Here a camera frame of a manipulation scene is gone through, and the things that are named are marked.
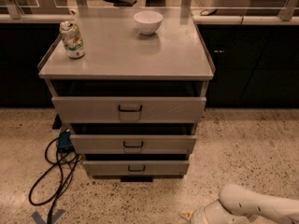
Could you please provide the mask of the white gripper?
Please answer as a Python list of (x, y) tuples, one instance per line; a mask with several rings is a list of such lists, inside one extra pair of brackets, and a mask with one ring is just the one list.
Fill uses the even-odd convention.
[(179, 216), (191, 224), (247, 224), (247, 218), (229, 213), (219, 200), (193, 212), (180, 212)]

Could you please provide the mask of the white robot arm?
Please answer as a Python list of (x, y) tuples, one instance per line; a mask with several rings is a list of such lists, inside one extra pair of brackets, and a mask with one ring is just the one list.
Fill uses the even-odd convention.
[(299, 224), (299, 201), (227, 184), (220, 189), (216, 201), (179, 216), (189, 224), (250, 224), (256, 217), (277, 224)]

